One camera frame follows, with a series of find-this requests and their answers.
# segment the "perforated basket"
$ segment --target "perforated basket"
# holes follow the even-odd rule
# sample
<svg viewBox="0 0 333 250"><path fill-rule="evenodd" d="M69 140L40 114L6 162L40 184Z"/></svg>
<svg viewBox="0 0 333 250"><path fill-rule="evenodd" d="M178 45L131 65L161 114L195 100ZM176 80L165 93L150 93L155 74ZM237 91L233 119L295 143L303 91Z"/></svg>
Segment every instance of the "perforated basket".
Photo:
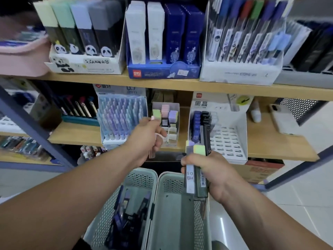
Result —
<svg viewBox="0 0 333 250"><path fill-rule="evenodd" d="M186 193L184 175L160 175L155 210L148 237L148 250L211 250L208 218L200 214L200 201Z"/></svg>
<svg viewBox="0 0 333 250"><path fill-rule="evenodd" d="M131 171L124 182L124 189L131 190L131 199L127 205L126 213L133 214L136 212L148 191L151 191L151 198L149 201L148 214L151 213L152 204L157 186L157 174L151 169L137 168ZM111 221L114 215L114 204L116 202L120 187L112 194L109 200L105 203L101 211L98 213L94 221L90 224L87 232L84 235L84 240L90 244L92 250L107 249L104 246L106 237L108 235ZM147 237L149 232L150 218L148 216L144 235L142 240L141 250L145 249Z"/></svg>

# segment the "brown box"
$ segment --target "brown box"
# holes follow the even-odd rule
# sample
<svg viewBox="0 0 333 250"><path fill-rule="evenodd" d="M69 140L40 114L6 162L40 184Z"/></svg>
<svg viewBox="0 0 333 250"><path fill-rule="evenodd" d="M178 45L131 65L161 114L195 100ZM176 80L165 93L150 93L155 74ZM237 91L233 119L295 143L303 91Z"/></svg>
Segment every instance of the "brown box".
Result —
<svg viewBox="0 0 333 250"><path fill-rule="evenodd" d="M236 171L250 183L260 183L274 172L284 166L283 160L255 159L249 160L245 165L232 164Z"/></svg>

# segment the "forearm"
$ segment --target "forearm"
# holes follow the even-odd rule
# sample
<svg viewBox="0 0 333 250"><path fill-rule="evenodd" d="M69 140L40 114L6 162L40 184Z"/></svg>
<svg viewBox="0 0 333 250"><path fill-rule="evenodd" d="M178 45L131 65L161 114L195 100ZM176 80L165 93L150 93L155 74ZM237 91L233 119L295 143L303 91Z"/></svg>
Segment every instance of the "forearm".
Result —
<svg viewBox="0 0 333 250"><path fill-rule="evenodd" d="M332 249L242 179L226 183L223 197L250 250Z"/></svg>
<svg viewBox="0 0 333 250"><path fill-rule="evenodd" d="M3 249L71 249L133 167L119 147L0 205Z"/></svg>

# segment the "white smartphone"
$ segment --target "white smartphone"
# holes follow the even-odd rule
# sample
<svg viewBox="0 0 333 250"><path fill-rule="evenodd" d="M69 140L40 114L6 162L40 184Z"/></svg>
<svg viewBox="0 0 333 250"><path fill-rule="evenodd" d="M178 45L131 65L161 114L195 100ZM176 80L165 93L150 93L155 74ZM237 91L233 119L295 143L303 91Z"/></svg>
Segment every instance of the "white smartphone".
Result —
<svg viewBox="0 0 333 250"><path fill-rule="evenodd" d="M301 136L299 125L287 106L270 104L269 110L279 133Z"/></svg>

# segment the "person's right hand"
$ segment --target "person's right hand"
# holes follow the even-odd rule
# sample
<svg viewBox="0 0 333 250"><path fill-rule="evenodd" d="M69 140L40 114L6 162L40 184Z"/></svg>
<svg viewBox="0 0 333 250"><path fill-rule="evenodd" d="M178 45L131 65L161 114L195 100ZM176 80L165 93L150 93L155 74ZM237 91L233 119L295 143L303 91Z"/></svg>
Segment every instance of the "person's right hand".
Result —
<svg viewBox="0 0 333 250"><path fill-rule="evenodd" d="M210 182L210 194L219 203L227 198L225 188L228 183L237 184L239 181L244 181L223 155L215 151L212 151L209 156L190 154L181 159L181 164L183 174L186 165L196 165L202 169Z"/></svg>

